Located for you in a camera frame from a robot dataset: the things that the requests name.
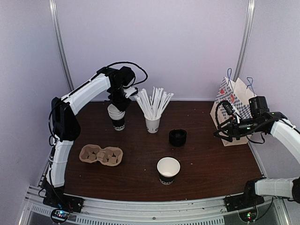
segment white wall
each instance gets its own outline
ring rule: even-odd
[[[247,76],[254,78],[255,93],[267,98],[272,111],[300,128],[300,1],[256,1],[242,80]],[[300,165],[279,141],[268,136],[255,147],[268,177],[300,176]],[[292,224],[299,224],[299,205],[287,204]]]
[[[49,1],[2,0],[0,49],[0,224],[13,225],[51,150],[50,101],[68,91]]]
[[[74,86],[112,62],[133,61],[149,73],[140,88],[212,100],[236,67],[248,0],[61,0],[57,9]]]

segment wood grain surface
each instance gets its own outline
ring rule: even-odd
[[[126,126],[115,131],[107,114],[108,103],[90,102],[77,115],[82,131],[68,158],[65,193],[119,201],[174,201],[210,198],[243,192],[247,180],[261,177],[248,145],[224,147],[213,137],[212,102],[171,102],[156,134],[146,130],[136,102],[125,114]],[[169,131],[187,131],[185,146],[168,142]],[[122,162],[116,167],[79,160],[86,144],[119,147]],[[173,184],[160,183],[156,165],[163,157],[180,161]]]

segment checkered pattern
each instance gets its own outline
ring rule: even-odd
[[[251,118],[250,105],[245,105],[239,100],[239,98],[231,89],[230,83],[227,84],[225,77],[223,78],[219,92],[217,93],[216,104],[218,104],[222,100],[227,100],[231,104],[233,104],[239,110],[240,116],[243,119]],[[220,107],[220,109],[225,120],[228,119],[229,116],[227,115],[226,110],[223,107]]]

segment stack of paper cups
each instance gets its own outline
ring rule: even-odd
[[[121,131],[125,128],[125,112],[120,111],[113,104],[107,108],[108,114],[112,119],[112,124],[115,130]]]
[[[156,133],[158,131],[158,127],[159,127],[159,122],[160,122],[160,117],[159,116],[158,119],[155,120],[151,120],[149,118],[146,117],[146,115],[144,115],[145,119],[146,119],[146,127],[149,133]]]

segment gift bag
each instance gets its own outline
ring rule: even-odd
[[[216,100],[210,112],[210,115],[216,127],[217,127],[217,122],[216,122],[215,111],[216,111],[217,104],[220,103],[222,100],[227,100],[231,104],[233,104],[238,109],[242,119],[251,118],[249,99],[255,97],[253,86],[252,86],[253,78],[247,77],[247,80],[249,81],[249,85],[246,85],[239,78],[237,79],[236,82],[234,82],[230,80],[231,71],[232,71],[231,68],[227,70],[227,77],[224,77],[221,82],[221,86],[217,93]],[[229,115],[226,113],[226,110],[224,109],[223,106],[219,107],[217,117],[219,123],[222,123],[227,119],[229,119]],[[238,145],[238,144],[246,144],[248,143],[248,139],[246,137],[242,137],[240,140],[237,141],[234,138],[233,142],[228,142],[222,139],[222,142],[224,146],[231,146],[231,145]]]

